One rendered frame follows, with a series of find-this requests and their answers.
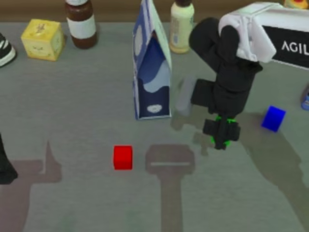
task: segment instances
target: yellow cube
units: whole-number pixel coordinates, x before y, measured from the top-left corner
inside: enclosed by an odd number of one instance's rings
[[[56,61],[64,47],[61,23],[32,19],[21,36],[28,57]]]

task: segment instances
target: table surface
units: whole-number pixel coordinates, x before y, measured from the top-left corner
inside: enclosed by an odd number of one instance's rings
[[[307,71],[265,64],[240,141],[217,151],[201,134],[206,109],[135,120],[133,24],[100,24],[86,51],[68,38],[57,62],[27,58],[25,27],[0,24],[19,53],[0,69],[0,128],[20,174],[0,187],[1,232],[309,232]],[[172,105],[185,77],[215,78],[193,52],[172,60]],[[260,127],[270,105],[287,111],[278,133]],[[116,144],[133,146],[132,171],[114,171]],[[190,168],[146,168],[190,158]]]

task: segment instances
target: red cube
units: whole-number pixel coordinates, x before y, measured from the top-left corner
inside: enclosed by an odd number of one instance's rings
[[[114,146],[113,164],[115,170],[132,170],[133,148],[129,145]]]

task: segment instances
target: robotic arm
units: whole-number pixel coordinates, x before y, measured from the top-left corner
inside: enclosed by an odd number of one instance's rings
[[[215,82],[197,80],[191,104],[218,114],[215,121],[206,119],[203,128],[216,149],[239,139],[235,117],[245,107],[255,75],[263,70],[259,62],[309,68],[308,19],[306,10],[257,2],[220,20],[207,18],[193,29],[191,48],[217,76]]]

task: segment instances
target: white bottle label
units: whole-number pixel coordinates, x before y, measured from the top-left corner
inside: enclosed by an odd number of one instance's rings
[[[69,29],[71,35],[76,39],[87,39],[93,36],[96,29],[95,17],[92,15],[89,19],[85,21],[72,21],[67,18]]]
[[[171,17],[169,42],[177,48],[188,48],[189,37],[193,29],[193,17]]]
[[[66,3],[71,6],[80,6],[88,2],[88,0],[66,0]]]

